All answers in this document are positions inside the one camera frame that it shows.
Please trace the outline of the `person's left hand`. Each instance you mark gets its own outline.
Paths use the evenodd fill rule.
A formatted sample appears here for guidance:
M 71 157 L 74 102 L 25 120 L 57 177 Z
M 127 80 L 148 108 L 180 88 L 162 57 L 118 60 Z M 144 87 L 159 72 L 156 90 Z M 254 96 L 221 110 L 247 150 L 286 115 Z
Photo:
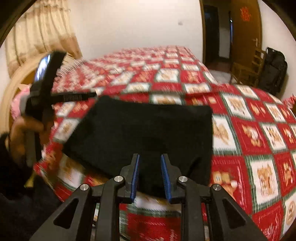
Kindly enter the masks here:
M 11 157 L 18 165 L 25 163 L 26 133 L 28 131 L 38 133 L 41 146 L 44 146 L 49 142 L 55 120 L 56 115 L 53 114 L 45 124 L 31 116 L 19 116 L 14 121 L 10 131 L 9 148 Z

